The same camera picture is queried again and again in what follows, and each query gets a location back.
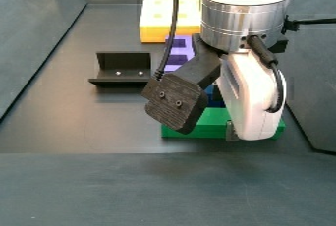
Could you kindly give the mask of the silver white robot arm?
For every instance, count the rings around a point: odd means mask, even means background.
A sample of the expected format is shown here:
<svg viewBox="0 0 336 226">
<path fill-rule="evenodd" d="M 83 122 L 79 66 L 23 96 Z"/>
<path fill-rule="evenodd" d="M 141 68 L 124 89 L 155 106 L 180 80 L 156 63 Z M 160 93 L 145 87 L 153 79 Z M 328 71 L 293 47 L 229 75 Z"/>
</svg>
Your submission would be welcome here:
<svg viewBox="0 0 336 226">
<path fill-rule="evenodd" d="M 291 0 L 201 0 L 201 39 L 224 52 L 219 92 L 240 139 L 276 133 L 287 80 L 269 51 L 281 37 Z"/>
</svg>

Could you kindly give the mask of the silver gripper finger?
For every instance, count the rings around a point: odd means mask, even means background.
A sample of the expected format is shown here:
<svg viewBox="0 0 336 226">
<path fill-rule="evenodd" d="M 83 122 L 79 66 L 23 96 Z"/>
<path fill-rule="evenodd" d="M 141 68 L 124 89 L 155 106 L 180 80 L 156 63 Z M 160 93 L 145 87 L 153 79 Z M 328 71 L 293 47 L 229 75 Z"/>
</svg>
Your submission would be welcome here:
<svg viewBox="0 0 336 226">
<path fill-rule="evenodd" d="M 227 141 L 237 141 L 239 140 L 239 136 L 236 135 L 233 123 L 231 120 L 228 120 L 225 123 L 225 140 Z"/>
</svg>

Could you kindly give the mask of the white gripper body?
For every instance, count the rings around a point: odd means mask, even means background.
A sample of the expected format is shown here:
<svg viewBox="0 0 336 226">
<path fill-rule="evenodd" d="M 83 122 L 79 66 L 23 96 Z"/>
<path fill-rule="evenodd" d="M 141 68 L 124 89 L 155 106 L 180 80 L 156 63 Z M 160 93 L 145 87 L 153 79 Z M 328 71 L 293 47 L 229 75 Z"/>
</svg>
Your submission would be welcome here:
<svg viewBox="0 0 336 226">
<path fill-rule="evenodd" d="M 283 109 L 276 113 L 268 112 L 277 103 L 276 78 L 252 50 L 229 53 L 221 59 L 216 84 L 236 135 L 247 141 L 271 138 Z"/>
</svg>

